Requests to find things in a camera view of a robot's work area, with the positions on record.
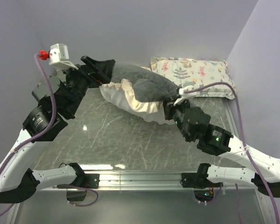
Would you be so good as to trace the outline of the grey pillowcase with cream ruffle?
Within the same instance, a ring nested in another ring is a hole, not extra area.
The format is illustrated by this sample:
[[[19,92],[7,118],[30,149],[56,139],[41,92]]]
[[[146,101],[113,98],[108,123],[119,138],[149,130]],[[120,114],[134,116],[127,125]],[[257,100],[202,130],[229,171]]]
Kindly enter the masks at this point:
[[[140,102],[171,101],[177,96],[178,86],[169,79],[137,65],[116,62],[110,83],[121,83],[124,79],[132,84]],[[165,121],[164,124],[174,124],[174,121]]]

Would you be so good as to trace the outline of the white pillow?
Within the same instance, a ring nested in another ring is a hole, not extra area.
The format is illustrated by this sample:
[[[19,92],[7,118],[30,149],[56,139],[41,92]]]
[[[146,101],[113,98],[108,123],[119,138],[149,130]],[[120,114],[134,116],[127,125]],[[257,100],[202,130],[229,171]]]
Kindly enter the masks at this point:
[[[146,122],[166,123],[162,101],[140,102],[136,99],[132,84],[124,79],[121,83],[111,82],[100,86],[103,98],[128,113],[143,118]]]

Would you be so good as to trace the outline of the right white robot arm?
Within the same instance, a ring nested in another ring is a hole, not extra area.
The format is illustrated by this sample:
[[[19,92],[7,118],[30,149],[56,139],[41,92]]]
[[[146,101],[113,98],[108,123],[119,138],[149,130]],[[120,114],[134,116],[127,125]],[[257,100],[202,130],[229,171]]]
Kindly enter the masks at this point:
[[[227,130],[210,123],[210,115],[185,100],[175,105],[164,103],[166,120],[173,120],[186,142],[197,141],[202,152],[234,161],[240,168],[201,163],[195,173],[182,173],[184,188],[204,189],[223,183],[257,188],[266,195],[280,198],[280,159],[269,156],[242,141]]]

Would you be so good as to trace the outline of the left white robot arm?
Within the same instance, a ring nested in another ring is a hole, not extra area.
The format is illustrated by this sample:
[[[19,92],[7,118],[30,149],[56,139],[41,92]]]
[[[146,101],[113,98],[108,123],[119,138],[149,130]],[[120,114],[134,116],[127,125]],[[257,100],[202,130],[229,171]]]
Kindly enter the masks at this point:
[[[67,68],[65,81],[45,77],[33,90],[38,105],[22,124],[19,137],[0,164],[0,204],[21,203],[35,192],[49,188],[87,187],[87,175],[77,163],[50,170],[32,170],[34,159],[67,126],[89,88],[108,84],[113,59],[96,61],[81,58],[82,65]]]

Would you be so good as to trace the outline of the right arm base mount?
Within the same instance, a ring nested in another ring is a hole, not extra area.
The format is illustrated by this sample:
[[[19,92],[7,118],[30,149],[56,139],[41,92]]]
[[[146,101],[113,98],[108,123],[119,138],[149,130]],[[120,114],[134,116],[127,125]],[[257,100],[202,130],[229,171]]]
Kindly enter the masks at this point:
[[[212,183],[206,177],[199,177],[197,173],[181,173],[180,184],[183,188],[193,189],[194,198],[198,204],[205,206],[215,201],[221,192],[223,183]]]

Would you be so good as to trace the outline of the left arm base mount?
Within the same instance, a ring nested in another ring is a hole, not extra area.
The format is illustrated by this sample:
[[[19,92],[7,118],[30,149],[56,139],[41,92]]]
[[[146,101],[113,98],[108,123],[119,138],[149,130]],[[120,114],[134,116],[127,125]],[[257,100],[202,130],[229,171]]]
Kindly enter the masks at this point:
[[[96,190],[99,187],[100,174],[86,174],[72,184],[57,185],[57,189],[66,190],[66,199],[70,203],[89,204],[98,200]]]

